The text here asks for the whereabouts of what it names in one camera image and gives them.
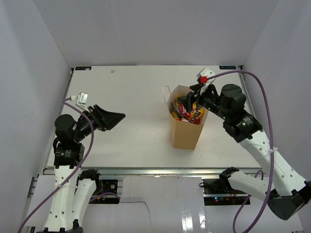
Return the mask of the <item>red candy packet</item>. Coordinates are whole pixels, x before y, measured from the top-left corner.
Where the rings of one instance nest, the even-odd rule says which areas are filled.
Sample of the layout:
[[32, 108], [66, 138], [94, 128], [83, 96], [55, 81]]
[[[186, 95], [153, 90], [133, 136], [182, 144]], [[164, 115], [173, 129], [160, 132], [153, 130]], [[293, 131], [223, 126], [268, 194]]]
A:
[[175, 106], [177, 107], [179, 113], [182, 115], [183, 118], [189, 119], [191, 117], [192, 107], [187, 104], [185, 106], [182, 102], [183, 99], [184, 97], [177, 97], [175, 99]]

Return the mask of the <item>grey Himalaya candy packet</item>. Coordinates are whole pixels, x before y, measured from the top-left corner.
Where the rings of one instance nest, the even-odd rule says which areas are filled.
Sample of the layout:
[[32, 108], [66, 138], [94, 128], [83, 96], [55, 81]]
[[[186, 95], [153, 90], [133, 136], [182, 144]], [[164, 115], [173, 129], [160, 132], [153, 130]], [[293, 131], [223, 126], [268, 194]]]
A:
[[178, 108], [176, 107], [176, 105], [175, 105], [173, 102], [171, 102], [171, 107], [172, 107], [172, 112], [176, 113], [176, 115], [177, 115], [179, 118], [181, 118], [182, 115], [180, 114]]

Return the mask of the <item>orange Skittles snack bag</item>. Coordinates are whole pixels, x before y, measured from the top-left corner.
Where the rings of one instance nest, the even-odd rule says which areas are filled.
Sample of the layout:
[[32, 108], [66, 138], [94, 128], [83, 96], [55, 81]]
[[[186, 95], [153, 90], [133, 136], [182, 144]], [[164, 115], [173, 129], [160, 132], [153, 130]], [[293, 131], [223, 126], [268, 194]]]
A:
[[177, 121], [181, 121], [181, 122], [189, 122], [187, 119], [185, 119], [184, 117], [179, 117], [176, 113], [172, 113], [172, 117], [177, 120]]

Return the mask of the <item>brown paper bag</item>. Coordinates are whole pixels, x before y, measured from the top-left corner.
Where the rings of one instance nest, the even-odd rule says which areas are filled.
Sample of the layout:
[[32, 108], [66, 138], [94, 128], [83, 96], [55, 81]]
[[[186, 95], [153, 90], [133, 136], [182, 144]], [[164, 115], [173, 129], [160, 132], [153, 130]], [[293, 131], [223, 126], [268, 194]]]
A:
[[165, 85], [162, 88], [163, 95], [169, 93], [168, 99], [165, 99], [165, 104], [168, 110], [168, 115], [171, 123], [171, 132], [173, 139], [173, 147], [177, 149], [194, 150], [201, 135], [204, 123], [208, 116], [208, 111], [205, 109], [205, 114], [202, 117], [200, 124], [192, 124], [189, 122], [177, 121], [172, 117], [171, 102], [175, 103], [175, 99], [180, 96], [185, 96], [190, 92], [186, 86], [178, 85], [173, 91]]

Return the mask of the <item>yellow M&M's packet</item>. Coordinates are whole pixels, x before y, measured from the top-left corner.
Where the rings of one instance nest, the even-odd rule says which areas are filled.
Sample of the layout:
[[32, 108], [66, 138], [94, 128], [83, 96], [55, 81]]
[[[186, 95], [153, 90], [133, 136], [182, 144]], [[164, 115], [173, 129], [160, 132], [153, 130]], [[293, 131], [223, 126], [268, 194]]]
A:
[[188, 119], [189, 123], [192, 124], [200, 124], [202, 117], [205, 114], [205, 109], [204, 108], [197, 108], [197, 104], [193, 103], [192, 105], [192, 111], [190, 112], [190, 117]]

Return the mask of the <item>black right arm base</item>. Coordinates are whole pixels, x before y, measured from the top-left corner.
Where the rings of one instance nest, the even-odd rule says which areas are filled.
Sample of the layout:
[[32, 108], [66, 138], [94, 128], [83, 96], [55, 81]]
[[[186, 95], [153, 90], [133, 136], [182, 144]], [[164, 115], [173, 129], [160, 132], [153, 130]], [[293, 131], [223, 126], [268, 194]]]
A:
[[240, 190], [228, 188], [219, 178], [217, 179], [203, 179], [199, 186], [203, 189], [206, 195], [227, 195], [229, 197], [236, 196], [237, 194], [245, 194]]

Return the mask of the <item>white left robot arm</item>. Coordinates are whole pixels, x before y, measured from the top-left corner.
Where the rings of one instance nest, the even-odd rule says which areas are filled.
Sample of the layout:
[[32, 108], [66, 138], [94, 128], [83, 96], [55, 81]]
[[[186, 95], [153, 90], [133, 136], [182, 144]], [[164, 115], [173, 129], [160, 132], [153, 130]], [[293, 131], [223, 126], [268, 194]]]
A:
[[113, 129], [125, 118], [123, 113], [109, 112], [98, 105], [83, 111], [78, 120], [62, 114], [55, 120], [54, 188], [45, 233], [81, 233], [83, 218], [93, 194], [102, 190], [103, 182], [95, 169], [81, 171], [81, 162], [90, 153], [81, 143], [95, 130]]

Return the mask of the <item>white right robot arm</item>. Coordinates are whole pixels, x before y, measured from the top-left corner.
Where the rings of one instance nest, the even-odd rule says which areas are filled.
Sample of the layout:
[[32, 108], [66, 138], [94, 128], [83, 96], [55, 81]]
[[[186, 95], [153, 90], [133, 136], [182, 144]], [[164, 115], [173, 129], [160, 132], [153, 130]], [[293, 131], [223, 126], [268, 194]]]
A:
[[179, 97], [189, 112], [195, 103], [221, 118], [225, 131], [261, 166], [263, 172], [272, 174], [271, 192], [268, 183], [247, 177], [235, 167], [223, 171], [219, 187], [224, 193], [240, 190], [259, 200], [268, 199], [270, 210], [280, 219], [288, 220], [311, 200], [311, 183], [299, 175], [282, 157], [277, 148], [270, 148], [270, 141], [256, 118], [244, 109], [246, 96], [235, 84], [226, 84], [217, 93], [214, 85], [196, 84], [191, 91]]

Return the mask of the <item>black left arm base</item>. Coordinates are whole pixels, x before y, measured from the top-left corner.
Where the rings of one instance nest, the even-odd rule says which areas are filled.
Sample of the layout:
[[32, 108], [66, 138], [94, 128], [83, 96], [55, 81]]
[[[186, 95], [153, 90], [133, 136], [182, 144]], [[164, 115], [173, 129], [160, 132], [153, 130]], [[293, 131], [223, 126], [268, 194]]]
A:
[[103, 180], [99, 179], [99, 184], [93, 193], [93, 196], [102, 195], [105, 193], [117, 194], [118, 180]]

